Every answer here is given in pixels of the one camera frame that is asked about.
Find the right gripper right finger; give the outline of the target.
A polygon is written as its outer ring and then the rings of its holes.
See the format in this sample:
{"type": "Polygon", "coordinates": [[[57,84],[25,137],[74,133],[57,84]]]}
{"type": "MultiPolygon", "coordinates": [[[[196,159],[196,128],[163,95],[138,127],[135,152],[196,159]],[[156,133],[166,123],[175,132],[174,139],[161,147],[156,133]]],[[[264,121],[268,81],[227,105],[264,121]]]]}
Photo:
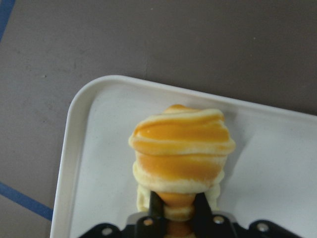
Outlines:
{"type": "Polygon", "coordinates": [[[297,235],[268,220],[256,220],[247,228],[225,212],[213,213],[204,193],[196,195],[193,231],[198,238],[296,238],[297,235]]]}

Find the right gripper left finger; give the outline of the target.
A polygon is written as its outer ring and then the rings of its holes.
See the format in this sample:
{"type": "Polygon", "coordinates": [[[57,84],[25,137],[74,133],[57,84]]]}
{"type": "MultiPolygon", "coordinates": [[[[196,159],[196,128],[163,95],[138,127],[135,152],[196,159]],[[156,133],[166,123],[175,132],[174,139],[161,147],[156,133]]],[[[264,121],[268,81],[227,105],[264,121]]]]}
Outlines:
{"type": "Polygon", "coordinates": [[[130,215],[120,230],[111,223],[101,223],[83,233],[82,238],[162,238],[166,234],[167,219],[164,202],[157,193],[150,193],[149,210],[130,215]]]}

